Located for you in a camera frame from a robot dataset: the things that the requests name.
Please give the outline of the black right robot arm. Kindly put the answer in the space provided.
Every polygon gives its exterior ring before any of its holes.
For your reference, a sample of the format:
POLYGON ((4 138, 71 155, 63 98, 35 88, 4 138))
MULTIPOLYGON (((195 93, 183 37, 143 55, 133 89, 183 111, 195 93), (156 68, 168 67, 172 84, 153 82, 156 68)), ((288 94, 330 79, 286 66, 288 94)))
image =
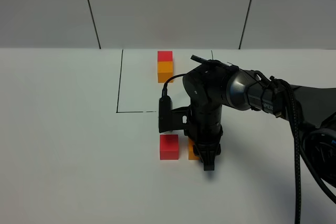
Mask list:
POLYGON ((190 137, 194 153, 213 170, 220 154, 222 107, 255 110, 290 123, 296 145, 316 173, 335 180, 335 89, 291 85, 237 66, 200 65, 183 77, 190 97, 190 137))

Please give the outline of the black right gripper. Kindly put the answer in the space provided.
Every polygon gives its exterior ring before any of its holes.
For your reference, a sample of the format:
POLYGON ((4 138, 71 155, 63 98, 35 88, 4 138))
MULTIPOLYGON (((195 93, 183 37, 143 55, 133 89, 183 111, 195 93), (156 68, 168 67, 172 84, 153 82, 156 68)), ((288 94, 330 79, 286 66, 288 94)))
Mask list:
POLYGON ((215 169, 215 158, 221 154, 220 143, 215 144, 196 144, 213 142, 220 139, 223 135, 221 126, 222 105, 209 103, 200 106, 197 102, 191 102, 190 106, 190 129, 188 136, 193 141, 193 154, 203 163, 204 171, 213 171, 215 169))

